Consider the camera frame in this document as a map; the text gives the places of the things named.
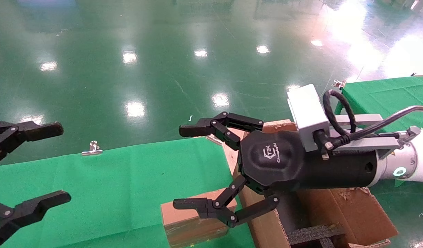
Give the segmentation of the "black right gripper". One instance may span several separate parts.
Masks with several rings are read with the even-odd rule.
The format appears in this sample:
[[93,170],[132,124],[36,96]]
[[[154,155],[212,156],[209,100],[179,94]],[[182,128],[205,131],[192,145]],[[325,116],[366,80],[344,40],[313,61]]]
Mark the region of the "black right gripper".
[[[375,151],[334,151],[324,160],[319,151],[307,152],[295,131],[261,132],[264,122],[247,116],[221,112],[200,118],[196,124],[179,126],[182,137],[214,135],[234,151],[239,150],[239,175],[215,199],[174,199],[177,210],[195,210],[199,218],[217,219],[230,228],[273,211],[275,195],[233,212],[229,203],[247,184],[257,193],[268,190],[332,189],[367,187],[377,173]],[[229,128],[249,132],[243,140]]]

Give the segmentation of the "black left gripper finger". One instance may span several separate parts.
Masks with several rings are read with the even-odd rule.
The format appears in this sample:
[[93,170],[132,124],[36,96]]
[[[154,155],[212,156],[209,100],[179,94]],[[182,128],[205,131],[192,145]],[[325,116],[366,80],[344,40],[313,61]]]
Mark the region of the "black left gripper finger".
[[36,124],[33,121],[9,123],[0,121],[0,162],[24,142],[61,136],[64,128],[59,122]]
[[19,229],[43,220],[46,212],[71,201],[64,190],[58,190],[34,199],[23,201],[14,208],[0,203],[0,246]]

